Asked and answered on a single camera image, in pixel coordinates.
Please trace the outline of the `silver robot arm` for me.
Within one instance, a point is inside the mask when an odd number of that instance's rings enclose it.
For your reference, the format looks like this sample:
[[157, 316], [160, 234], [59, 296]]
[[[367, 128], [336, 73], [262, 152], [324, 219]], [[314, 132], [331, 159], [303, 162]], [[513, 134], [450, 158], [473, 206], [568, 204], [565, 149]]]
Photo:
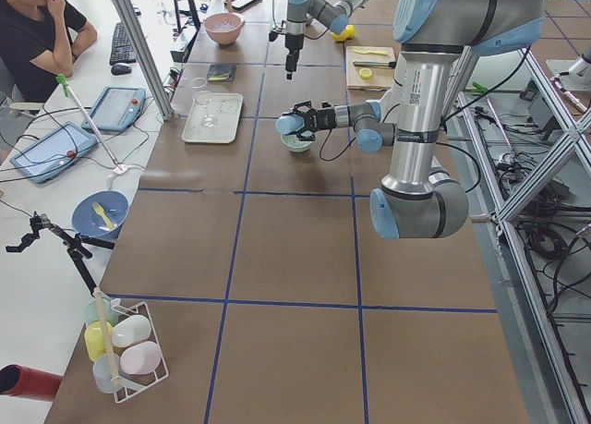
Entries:
[[399, 0], [392, 26], [400, 45], [395, 82], [398, 114], [386, 118], [386, 100], [353, 105], [301, 103], [276, 121], [276, 129], [301, 140], [350, 127], [366, 152], [392, 147], [389, 173], [370, 194], [370, 215], [384, 238], [451, 236], [464, 224], [468, 201], [460, 184], [435, 159], [434, 150], [452, 98], [453, 63], [463, 52], [500, 55], [531, 45], [541, 35], [545, 0]]
[[280, 25], [274, 24], [269, 34], [270, 42], [279, 35], [284, 36], [284, 46], [288, 50], [284, 64], [286, 78], [291, 80], [297, 70], [309, 18], [317, 20], [327, 30], [339, 35], [346, 30], [354, 11], [368, 1], [339, 0], [331, 4], [327, 0], [287, 0], [285, 19]]

